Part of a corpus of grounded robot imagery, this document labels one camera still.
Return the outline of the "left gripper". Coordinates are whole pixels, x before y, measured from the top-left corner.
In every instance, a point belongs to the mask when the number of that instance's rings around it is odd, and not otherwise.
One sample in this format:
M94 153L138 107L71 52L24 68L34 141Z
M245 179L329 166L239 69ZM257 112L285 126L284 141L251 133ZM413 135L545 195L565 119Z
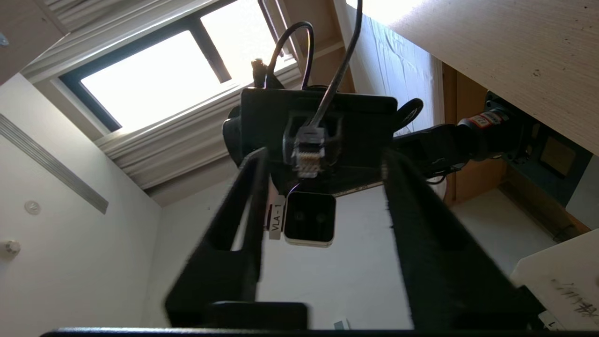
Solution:
M295 139L323 98L318 90L244 89L240 105L223 124L223 138L239 166L250 152L268 150L268 167L278 194L293 188L336 197L381 184L381 156L390 147L398 110L395 98L335 94L320 122L325 130L325 163L315 179L295 171Z

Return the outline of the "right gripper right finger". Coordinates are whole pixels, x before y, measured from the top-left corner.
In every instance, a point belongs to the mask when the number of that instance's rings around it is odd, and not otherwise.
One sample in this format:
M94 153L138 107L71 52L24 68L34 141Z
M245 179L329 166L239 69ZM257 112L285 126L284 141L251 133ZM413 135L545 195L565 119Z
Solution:
M415 330L532 330L544 307L515 286L404 155L381 173Z

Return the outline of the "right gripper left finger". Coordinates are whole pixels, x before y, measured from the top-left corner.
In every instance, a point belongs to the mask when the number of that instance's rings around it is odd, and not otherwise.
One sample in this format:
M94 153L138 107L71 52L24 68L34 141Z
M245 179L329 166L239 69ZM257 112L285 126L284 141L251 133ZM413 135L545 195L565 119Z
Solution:
M307 305L256 301L268 200L268 151L250 153L166 296L173 328L307 329Z

